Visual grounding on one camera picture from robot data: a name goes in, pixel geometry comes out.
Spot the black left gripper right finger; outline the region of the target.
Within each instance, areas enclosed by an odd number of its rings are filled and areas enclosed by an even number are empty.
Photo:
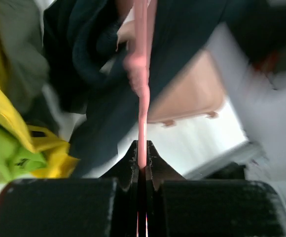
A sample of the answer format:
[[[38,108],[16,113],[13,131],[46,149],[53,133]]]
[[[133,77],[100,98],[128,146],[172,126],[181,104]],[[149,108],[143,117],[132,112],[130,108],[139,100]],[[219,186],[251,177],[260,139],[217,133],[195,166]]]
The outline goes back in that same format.
[[[286,209],[267,183],[245,179],[232,162],[187,180],[147,145],[150,237],[286,237]]]

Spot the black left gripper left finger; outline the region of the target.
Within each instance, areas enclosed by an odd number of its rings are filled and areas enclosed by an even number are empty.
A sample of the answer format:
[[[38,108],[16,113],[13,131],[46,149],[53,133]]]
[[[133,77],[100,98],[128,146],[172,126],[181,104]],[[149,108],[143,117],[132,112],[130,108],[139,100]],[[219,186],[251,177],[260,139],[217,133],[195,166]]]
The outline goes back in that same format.
[[[97,179],[18,179],[0,193],[0,237],[134,237],[137,143]]]

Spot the yellow shorts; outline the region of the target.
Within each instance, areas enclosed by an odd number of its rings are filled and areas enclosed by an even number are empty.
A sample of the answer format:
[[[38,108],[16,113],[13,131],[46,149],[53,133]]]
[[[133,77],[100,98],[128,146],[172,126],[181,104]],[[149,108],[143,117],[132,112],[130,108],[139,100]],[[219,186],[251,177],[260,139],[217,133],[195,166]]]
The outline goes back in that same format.
[[[0,38],[0,126],[28,151],[44,155],[47,166],[29,174],[37,178],[69,177],[78,163],[69,155],[69,143],[46,127],[25,122],[5,94],[9,74],[10,64]]]

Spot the lime green shorts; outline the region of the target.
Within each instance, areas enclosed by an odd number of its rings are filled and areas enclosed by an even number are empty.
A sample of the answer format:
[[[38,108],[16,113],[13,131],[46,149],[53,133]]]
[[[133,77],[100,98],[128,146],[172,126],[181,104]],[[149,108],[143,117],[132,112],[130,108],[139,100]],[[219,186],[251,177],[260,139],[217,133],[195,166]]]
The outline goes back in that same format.
[[[42,153],[32,153],[0,126],[0,182],[10,182],[32,171],[45,168]]]

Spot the pink hanger of navy shorts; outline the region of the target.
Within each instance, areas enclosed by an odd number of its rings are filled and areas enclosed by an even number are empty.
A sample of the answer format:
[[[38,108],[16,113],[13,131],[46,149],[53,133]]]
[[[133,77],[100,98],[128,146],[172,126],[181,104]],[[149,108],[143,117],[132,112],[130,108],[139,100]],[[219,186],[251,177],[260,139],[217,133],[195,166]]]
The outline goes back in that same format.
[[[138,165],[146,166],[147,112],[150,103],[148,85],[151,46],[154,31],[156,0],[135,0],[129,16],[118,31],[119,41],[128,44],[130,55],[125,61],[129,80],[139,97]]]

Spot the olive green shorts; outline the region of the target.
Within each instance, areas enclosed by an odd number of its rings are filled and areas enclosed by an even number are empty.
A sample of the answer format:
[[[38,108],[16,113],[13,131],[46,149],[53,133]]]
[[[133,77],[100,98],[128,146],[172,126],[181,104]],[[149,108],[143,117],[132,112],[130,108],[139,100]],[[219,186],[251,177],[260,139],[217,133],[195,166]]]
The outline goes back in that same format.
[[[49,65],[42,52],[40,9],[33,0],[0,0],[0,38],[10,64],[5,94],[25,122],[57,133],[42,93]]]

